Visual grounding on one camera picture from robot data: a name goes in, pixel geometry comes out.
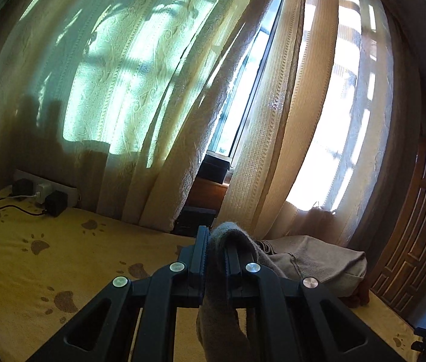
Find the grey-brown knit sweater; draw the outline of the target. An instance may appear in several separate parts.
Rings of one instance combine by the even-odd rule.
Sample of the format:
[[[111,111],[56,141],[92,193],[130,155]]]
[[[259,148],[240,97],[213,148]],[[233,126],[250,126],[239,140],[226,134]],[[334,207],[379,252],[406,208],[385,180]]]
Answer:
[[[237,224],[226,221],[211,232],[206,249],[206,290],[197,314],[197,338],[207,361],[258,361],[259,348],[254,310],[246,310],[246,331],[241,330],[237,310],[227,299],[226,247],[232,244],[252,254],[279,277],[285,273],[269,258],[271,246],[255,241]]]

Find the beige folded sweater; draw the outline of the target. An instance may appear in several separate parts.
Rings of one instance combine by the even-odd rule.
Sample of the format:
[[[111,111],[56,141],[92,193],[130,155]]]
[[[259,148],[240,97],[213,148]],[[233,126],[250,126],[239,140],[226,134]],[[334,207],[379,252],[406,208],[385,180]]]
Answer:
[[[284,278],[317,279],[337,297],[351,296],[367,274],[364,252],[345,249],[308,235],[257,240],[261,259]]]

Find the yellow paw-print bed sheet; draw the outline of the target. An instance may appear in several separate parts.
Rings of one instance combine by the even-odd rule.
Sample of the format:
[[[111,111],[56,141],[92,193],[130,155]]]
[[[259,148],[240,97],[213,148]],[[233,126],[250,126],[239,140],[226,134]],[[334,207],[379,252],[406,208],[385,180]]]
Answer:
[[[115,277],[149,277],[192,239],[0,191],[0,361],[25,361]]]

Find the black power adapter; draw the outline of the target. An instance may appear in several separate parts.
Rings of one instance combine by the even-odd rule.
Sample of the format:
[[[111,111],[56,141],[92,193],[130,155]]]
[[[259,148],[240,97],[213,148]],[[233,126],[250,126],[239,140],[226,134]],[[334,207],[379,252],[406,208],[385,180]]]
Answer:
[[[68,204],[68,194],[55,190],[46,197],[43,203],[44,214],[53,218],[58,217],[65,211]]]

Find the white power strip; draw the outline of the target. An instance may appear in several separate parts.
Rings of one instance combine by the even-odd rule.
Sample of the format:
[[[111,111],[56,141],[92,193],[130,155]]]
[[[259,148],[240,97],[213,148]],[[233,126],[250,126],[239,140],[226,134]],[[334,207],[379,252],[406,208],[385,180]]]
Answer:
[[[79,200],[79,191],[75,187],[66,186],[64,184],[50,181],[40,176],[30,174],[16,169],[13,174],[13,181],[26,179],[33,183],[33,190],[36,194],[39,204],[43,204],[45,199],[52,194],[52,192],[63,192],[67,195],[67,206],[75,207]]]

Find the brown carved wooden door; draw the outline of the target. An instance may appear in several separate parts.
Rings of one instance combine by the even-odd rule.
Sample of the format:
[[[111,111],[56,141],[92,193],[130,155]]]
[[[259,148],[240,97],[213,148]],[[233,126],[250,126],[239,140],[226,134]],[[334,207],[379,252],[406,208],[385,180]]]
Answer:
[[[409,191],[369,282],[372,292],[403,319],[426,294],[426,137],[419,140]]]

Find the brown wooden nightstand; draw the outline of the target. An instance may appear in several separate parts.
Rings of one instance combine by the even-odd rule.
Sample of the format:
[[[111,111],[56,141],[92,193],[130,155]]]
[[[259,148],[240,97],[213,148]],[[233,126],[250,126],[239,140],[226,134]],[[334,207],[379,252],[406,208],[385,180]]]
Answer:
[[[194,237],[200,226],[211,228],[220,212],[227,189],[226,184],[197,178],[171,233]]]

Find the white charger plug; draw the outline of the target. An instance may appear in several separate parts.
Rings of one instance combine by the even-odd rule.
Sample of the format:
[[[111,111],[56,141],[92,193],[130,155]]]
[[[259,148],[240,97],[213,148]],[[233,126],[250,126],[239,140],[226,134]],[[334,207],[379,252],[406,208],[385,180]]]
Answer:
[[[41,182],[36,186],[35,198],[38,204],[43,204],[46,198],[53,192],[53,187],[49,182]]]

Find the beige knit curtain right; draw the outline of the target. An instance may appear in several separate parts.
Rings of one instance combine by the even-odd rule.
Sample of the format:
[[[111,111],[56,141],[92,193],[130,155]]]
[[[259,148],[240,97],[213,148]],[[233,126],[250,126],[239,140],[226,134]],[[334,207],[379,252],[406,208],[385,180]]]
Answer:
[[[419,108],[405,94],[418,70],[387,1],[285,1],[218,222],[359,249],[390,230]]]

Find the black box on sill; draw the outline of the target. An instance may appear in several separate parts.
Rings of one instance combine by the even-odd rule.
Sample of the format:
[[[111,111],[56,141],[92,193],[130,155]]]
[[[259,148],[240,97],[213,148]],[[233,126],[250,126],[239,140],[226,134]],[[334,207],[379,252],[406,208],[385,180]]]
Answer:
[[[231,159],[213,151],[206,151],[197,172],[197,177],[223,184],[231,166]]]

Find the cream lace curtain left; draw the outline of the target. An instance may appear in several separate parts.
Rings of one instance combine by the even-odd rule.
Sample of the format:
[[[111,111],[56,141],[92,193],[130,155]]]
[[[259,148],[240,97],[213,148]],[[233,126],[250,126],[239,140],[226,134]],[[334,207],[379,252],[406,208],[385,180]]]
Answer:
[[[169,232],[272,0],[3,0],[0,190],[22,170]]]

